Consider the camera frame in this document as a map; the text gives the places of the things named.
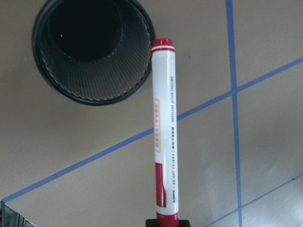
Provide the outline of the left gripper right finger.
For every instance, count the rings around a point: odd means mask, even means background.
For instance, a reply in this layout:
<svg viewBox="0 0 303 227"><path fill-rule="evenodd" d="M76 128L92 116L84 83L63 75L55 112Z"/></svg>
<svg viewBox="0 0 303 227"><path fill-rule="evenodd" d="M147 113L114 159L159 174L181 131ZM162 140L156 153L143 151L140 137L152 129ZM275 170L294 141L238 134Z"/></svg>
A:
<svg viewBox="0 0 303 227"><path fill-rule="evenodd" d="M178 227L190 227L190 221L189 220L179 220Z"/></svg>

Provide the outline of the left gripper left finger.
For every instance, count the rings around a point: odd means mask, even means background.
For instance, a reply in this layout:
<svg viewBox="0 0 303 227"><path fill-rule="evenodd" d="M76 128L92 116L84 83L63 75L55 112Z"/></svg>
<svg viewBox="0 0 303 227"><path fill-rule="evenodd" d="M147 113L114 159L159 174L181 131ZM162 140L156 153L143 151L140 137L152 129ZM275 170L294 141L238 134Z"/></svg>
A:
<svg viewBox="0 0 303 227"><path fill-rule="evenodd" d="M156 219L147 219L145 221L145 227L157 227Z"/></svg>

